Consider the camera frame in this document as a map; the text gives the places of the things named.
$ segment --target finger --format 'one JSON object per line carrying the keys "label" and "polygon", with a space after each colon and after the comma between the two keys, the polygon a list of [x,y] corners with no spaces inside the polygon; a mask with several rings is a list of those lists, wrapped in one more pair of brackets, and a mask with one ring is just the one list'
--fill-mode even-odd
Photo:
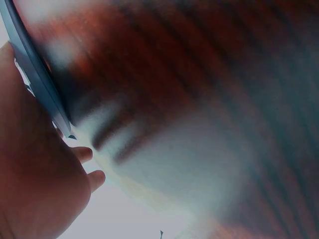
{"label": "finger", "polygon": [[93,157],[92,150],[87,147],[76,147],[76,148],[72,148],[71,150],[81,163],[90,161]]}
{"label": "finger", "polygon": [[91,193],[95,192],[105,182],[105,174],[103,171],[98,170],[88,174]]}
{"label": "finger", "polygon": [[62,131],[59,128],[56,128],[56,132],[58,133],[60,138],[63,138],[63,133],[62,133]]}

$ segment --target reddish-brown wood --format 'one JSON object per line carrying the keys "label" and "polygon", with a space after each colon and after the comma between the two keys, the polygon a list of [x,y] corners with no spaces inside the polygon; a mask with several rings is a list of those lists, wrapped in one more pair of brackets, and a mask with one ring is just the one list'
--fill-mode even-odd
{"label": "reddish-brown wood", "polygon": [[193,215],[178,238],[319,237],[318,1],[14,2],[74,134]]}

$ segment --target hand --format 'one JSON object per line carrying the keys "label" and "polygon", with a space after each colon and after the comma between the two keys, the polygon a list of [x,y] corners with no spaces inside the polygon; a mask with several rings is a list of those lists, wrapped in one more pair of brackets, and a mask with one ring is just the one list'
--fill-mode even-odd
{"label": "hand", "polygon": [[80,162],[92,151],[70,149],[26,90],[7,43],[0,50],[0,239],[54,239],[105,181]]}

